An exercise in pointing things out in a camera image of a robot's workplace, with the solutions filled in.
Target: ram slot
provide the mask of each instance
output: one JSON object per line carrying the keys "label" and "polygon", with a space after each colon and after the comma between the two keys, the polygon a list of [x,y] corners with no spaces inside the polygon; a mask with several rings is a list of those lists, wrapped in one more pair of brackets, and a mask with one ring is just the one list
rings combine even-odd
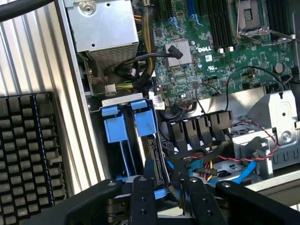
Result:
{"label": "ram slot", "polygon": [[226,47],[233,46],[233,38],[232,38],[232,31],[230,26],[230,19],[229,19],[229,10],[228,10],[228,3],[227,0],[222,0],[222,6],[223,6],[223,22],[224,22],[224,34],[226,37]]}
{"label": "ram slot", "polygon": [[187,0],[188,17],[191,17],[194,14],[192,1],[193,0]]}
{"label": "ram slot", "polygon": [[200,16],[207,14],[206,0],[196,0],[196,5]]}
{"label": "ram slot", "polygon": [[266,0],[270,29],[288,34],[286,0]]}
{"label": "ram slot", "polygon": [[168,19],[173,17],[173,12],[172,12],[172,2],[171,0],[165,0],[165,10],[167,12],[167,17]]}
{"label": "ram slot", "polygon": [[215,51],[233,45],[226,0],[206,0]]}
{"label": "ram slot", "polygon": [[155,6],[156,18],[158,21],[161,21],[163,19],[163,15],[161,11],[161,1],[154,0],[154,6]]}

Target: green circuit board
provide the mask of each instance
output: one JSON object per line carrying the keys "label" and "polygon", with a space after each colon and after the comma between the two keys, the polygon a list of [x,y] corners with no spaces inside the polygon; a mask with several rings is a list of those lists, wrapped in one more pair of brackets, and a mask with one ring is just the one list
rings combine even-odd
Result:
{"label": "green circuit board", "polygon": [[[229,74],[240,67],[258,66],[273,71],[277,63],[284,65],[284,70],[278,76],[290,75],[294,67],[292,43],[261,46],[242,40],[239,45],[233,39],[235,49],[219,53],[213,47],[210,21],[208,16],[199,16],[199,24],[188,20],[188,9],[185,0],[171,0],[173,14],[177,18],[176,28],[167,19],[156,21],[154,24],[155,45],[158,52],[165,52],[165,44],[176,40],[186,39],[191,52],[192,62],[170,67],[168,59],[158,58],[155,73],[158,93],[162,95],[166,106],[174,105],[184,99],[195,100],[195,88],[198,83],[208,82],[225,94],[226,80]],[[270,34],[259,39],[271,42]],[[230,82],[229,93],[254,88],[252,84],[262,86],[273,84],[270,75],[256,70],[252,75],[245,75],[247,70],[237,72]],[[210,87],[199,86],[198,97],[210,98],[216,93]]]}

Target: corrugated metal panel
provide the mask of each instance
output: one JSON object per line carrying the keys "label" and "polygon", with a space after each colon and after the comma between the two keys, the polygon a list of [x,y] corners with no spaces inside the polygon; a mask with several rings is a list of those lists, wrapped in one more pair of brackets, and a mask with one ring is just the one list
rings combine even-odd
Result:
{"label": "corrugated metal panel", "polygon": [[90,135],[84,93],[76,97],[78,88],[82,90],[73,83],[54,3],[0,23],[0,94],[55,92],[60,103],[61,134],[66,139],[68,179],[75,193],[104,178],[95,140],[91,139],[94,136]]}

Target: black ventilation grille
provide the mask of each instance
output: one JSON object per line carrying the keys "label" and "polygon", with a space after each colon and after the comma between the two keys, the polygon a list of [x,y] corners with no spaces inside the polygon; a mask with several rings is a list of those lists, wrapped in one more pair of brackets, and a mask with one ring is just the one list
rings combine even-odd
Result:
{"label": "black ventilation grille", "polygon": [[66,198],[50,92],[0,98],[0,224],[15,225]]}

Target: motherboard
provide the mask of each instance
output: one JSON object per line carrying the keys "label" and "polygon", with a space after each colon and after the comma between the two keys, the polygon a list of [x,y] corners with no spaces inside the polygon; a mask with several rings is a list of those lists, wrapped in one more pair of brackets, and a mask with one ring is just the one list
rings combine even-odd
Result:
{"label": "motherboard", "polygon": [[[275,36],[288,33],[284,6],[270,0],[157,0],[154,39],[158,52],[176,46],[180,60],[158,58],[157,91],[166,106],[225,94],[230,73],[257,66],[279,77],[294,68],[292,39]],[[276,5],[277,13],[272,11]],[[206,82],[219,90],[201,85]],[[229,93],[272,85],[269,74],[253,68],[235,73]]]}

